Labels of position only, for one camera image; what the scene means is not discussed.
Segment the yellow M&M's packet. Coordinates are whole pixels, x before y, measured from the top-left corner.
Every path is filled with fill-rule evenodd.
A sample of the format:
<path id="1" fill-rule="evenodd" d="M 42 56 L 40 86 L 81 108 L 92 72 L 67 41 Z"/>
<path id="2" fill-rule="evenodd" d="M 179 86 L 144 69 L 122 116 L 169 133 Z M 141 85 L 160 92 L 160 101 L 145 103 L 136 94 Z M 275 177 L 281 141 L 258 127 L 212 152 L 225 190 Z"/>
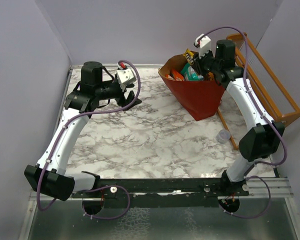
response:
<path id="1" fill-rule="evenodd" d="M 190 49 L 186 49 L 185 52 L 182 54 L 186 61 L 191 65 L 193 66 L 195 64 L 195 56 L 196 56 L 197 52 L 195 51 L 192 51 Z"/>

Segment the teal Fox's mint candy bag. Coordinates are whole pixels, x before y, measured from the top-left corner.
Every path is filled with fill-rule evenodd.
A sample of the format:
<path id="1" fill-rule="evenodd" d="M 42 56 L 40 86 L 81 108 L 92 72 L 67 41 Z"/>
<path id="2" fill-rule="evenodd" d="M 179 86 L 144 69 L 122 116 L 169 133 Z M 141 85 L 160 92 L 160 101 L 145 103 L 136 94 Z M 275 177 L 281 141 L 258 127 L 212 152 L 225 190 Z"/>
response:
<path id="1" fill-rule="evenodd" d="M 185 81 L 203 81 L 204 77 L 198 75 L 189 63 L 186 63 L 180 72 Z"/>

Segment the orange Fox's fruits candy bag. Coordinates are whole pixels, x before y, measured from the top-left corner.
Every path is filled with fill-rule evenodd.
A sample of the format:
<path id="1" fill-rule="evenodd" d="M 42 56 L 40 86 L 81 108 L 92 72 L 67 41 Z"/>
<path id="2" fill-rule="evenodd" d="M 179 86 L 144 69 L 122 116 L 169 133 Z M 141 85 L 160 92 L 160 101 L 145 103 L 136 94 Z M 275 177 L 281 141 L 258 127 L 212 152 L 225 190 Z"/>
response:
<path id="1" fill-rule="evenodd" d="M 169 79 L 171 81 L 175 81 L 175 79 L 171 75 L 169 75 L 169 74 L 166 74 L 165 78 L 167 78 L 167 79 Z"/>

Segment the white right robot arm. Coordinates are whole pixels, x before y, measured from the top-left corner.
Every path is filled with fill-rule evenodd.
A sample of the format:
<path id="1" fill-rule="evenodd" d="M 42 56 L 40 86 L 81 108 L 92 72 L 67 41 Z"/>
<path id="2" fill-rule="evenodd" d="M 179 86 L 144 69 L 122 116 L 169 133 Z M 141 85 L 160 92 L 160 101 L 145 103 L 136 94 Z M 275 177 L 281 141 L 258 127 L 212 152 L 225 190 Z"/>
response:
<path id="1" fill-rule="evenodd" d="M 227 179 L 220 182 L 219 189 L 230 196 L 238 189 L 253 165 L 262 162 L 278 150 L 285 126 L 275 121 L 257 98 L 250 81 L 245 78 L 245 69 L 236 65 L 236 45 L 222 39 L 211 51 L 211 39 L 198 37 L 194 45 L 199 49 L 193 57 L 194 69 L 200 75 L 213 73 L 216 82 L 224 87 L 238 106 L 247 133 L 239 141 L 240 157 L 225 172 Z"/>

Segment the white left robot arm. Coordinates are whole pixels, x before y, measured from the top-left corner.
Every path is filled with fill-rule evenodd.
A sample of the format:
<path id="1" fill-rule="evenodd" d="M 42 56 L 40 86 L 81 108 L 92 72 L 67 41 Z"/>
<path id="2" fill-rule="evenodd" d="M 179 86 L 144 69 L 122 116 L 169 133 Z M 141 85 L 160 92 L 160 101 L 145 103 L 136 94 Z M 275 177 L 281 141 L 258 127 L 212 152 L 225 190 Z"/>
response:
<path id="1" fill-rule="evenodd" d="M 65 98 L 58 127 L 47 149 L 35 165 L 27 165 L 25 178 L 38 195 L 44 194 L 66 201 L 73 193 L 84 191 L 87 196 L 96 197 L 101 190 L 93 173 L 83 171 L 67 175 L 67 165 L 72 149 L 92 115 L 102 114 L 101 101 L 115 100 L 117 112 L 127 111 L 140 104 L 139 93 L 127 91 L 140 83 L 135 66 L 127 60 L 120 60 L 115 75 L 103 80 L 106 67 L 97 61 L 85 62 L 81 68 L 80 81 Z"/>

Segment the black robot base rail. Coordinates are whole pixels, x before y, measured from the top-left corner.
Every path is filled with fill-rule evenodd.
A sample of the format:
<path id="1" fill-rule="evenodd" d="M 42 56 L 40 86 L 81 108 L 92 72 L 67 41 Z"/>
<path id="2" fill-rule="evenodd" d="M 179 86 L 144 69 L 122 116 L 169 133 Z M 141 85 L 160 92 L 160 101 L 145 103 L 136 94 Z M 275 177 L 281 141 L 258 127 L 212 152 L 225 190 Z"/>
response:
<path id="1" fill-rule="evenodd" d="M 231 183 L 220 178 L 98 179 L 96 191 L 72 194 L 74 199 L 103 200 L 109 209 L 217 207 L 218 198 L 248 196 L 246 181 Z"/>

